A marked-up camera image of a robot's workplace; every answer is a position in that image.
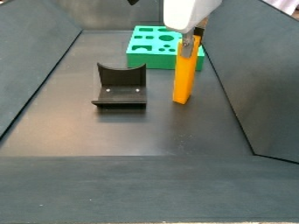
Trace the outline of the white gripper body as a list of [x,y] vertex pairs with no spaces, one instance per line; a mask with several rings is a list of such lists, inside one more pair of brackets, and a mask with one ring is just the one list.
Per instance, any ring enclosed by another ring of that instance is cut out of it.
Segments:
[[187,33],[220,4],[222,0],[163,0],[163,23],[170,30]]

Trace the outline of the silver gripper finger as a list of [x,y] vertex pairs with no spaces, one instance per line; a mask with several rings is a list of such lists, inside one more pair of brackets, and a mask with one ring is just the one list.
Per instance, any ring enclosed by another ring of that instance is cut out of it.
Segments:
[[203,36],[203,33],[204,33],[204,29],[206,29],[206,25],[208,23],[208,19],[204,18],[195,26],[194,28],[194,35],[195,36]]
[[190,30],[182,35],[182,56],[190,58],[194,48],[194,30]]

